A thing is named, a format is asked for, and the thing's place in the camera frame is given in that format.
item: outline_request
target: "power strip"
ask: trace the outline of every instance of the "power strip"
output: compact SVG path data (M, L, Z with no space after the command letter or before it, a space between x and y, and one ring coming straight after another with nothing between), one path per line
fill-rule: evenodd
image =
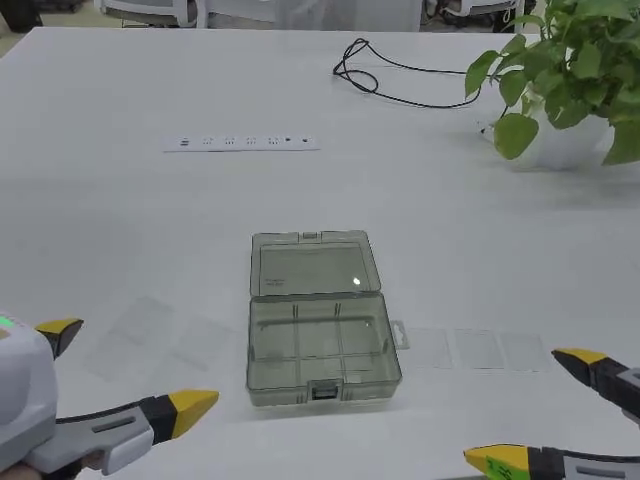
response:
M319 150L318 142L300 135L219 135L171 139L165 153Z

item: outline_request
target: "black cable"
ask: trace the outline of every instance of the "black cable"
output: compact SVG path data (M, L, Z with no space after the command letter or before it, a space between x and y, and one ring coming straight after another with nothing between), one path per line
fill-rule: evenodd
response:
M386 62L386 63L388 63L390 65L393 65L395 67L398 67L398 68L404 68L406 70L411 70L411 71L414 71L414 72L442 73L442 74L447 74L447 75L466 75L466 72L460 72L460 71L457 71L457 70L438 70L438 69L432 69L432 68L419 68L419 67L412 67L410 65L404 65L402 63L394 62L393 60L390 60L387 57L379 54L371 46L371 43L369 42L369 40L366 40L364 38L358 38L358 39L356 39L355 42L353 42L351 45L349 45L347 47L347 49L344 51L344 54L342 55L342 60L335 67L333 67L333 74L335 76L337 76L337 77L342 78L343 80L346 80L347 82L349 82L351 85L356 87L361 92L369 93L369 94L372 94L372 95L376 95L378 97L386 98L388 100L392 100L394 102L402 103L404 105L410 105L412 107L437 108L437 109L448 109L448 108L464 107L466 105L470 105L473 102L475 102L478 99L478 97L480 96L480 90L478 90L473 98L470 98L469 100L465 100L464 102L454 103L454 104L451 104L451 105L429 105L429 104L426 104L426 103L414 102L414 101L411 101L411 100L405 100L405 99L402 99L402 98L393 97L391 95L386 95L384 93L380 93L378 91L378 89L380 88L380 82L378 81L378 79L373 74L371 74L369 72L365 72L364 70L350 69L347 66L347 60L350 60L354 55L358 54L359 52L361 52L365 48L368 49L371 53L373 53L376 57L378 57L383 62ZM372 80L373 81L373 85L374 85L373 88L369 88L369 87L363 85L362 83L358 82L357 80L353 79L352 75L354 75L354 74L364 75L365 77L367 77L370 80Z

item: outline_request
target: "box lid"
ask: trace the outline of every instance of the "box lid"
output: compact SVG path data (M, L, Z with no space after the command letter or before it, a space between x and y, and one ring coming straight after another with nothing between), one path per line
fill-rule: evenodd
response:
M379 290L373 252L362 230L253 236L254 297Z

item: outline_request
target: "transparent plastic tray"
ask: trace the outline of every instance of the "transparent plastic tray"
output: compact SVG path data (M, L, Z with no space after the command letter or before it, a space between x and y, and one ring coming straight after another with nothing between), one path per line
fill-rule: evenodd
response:
M402 373L366 233L253 238L247 388L256 406L391 397Z

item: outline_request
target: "table surface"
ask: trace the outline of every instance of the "table surface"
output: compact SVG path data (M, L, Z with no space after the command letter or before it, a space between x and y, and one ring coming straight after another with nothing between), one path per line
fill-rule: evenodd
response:
M444 69L508 40L366 36ZM363 96L330 74L355 37L42 28L0 61L1 304L32 324L87 321L58 361L60 413L141 394L85 367L147 298L223 327L232 360L206 379L221 390L216 408L114 478L442 479L474 475L463 449L492 443L637 454L637 427L552 362L405 369L388 404L360 409L250 406L255 232L366 230L390 316L408 327L527 332L546 349L640 363L637 169L517 172L477 133L501 110L495 91L445 111ZM463 95L460 77L357 63L392 94ZM167 137L223 132L311 134L322 149L162 153Z

